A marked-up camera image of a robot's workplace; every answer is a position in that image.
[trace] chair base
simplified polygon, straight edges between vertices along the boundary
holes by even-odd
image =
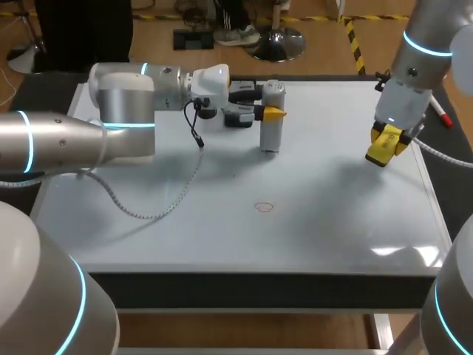
[[[260,61],[281,63],[299,57],[305,50],[305,40],[299,31],[285,27],[262,32],[256,46],[245,49]]]
[[[44,71],[43,66],[38,65],[37,57],[39,56],[43,56],[43,53],[34,44],[17,47],[7,55],[8,66],[11,70],[22,74],[37,74]]]

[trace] black pants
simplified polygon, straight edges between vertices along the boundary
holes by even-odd
[[[251,24],[243,0],[214,0],[218,24],[226,30],[244,30]]]
[[[35,0],[54,69],[80,72],[97,61],[129,61],[131,0]]]

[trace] sneaker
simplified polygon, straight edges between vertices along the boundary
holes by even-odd
[[[289,11],[289,8],[290,8],[290,0],[282,0],[281,11]]]
[[[214,40],[222,46],[251,46],[258,43],[259,33],[252,24],[244,30],[217,30],[214,32]]]

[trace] red marker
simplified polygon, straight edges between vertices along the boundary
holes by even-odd
[[[452,128],[453,127],[452,119],[446,114],[445,110],[438,103],[437,99],[434,98],[434,95],[432,95],[432,98],[430,99],[430,104],[435,109],[435,111],[437,111],[438,115],[440,116],[440,119],[442,120],[443,125],[446,128]]]

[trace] white tabletop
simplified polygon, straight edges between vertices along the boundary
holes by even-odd
[[[90,179],[56,177],[37,223],[89,272],[433,275],[450,246],[419,148],[379,168],[364,156],[373,82],[286,82],[282,148],[259,151],[259,124],[199,121],[203,164],[183,202],[156,223],[115,207]],[[87,87],[73,110],[97,117]],[[189,179],[198,149],[181,112],[156,113],[156,156],[98,169],[129,208],[159,213]],[[272,210],[262,213],[258,203]]]

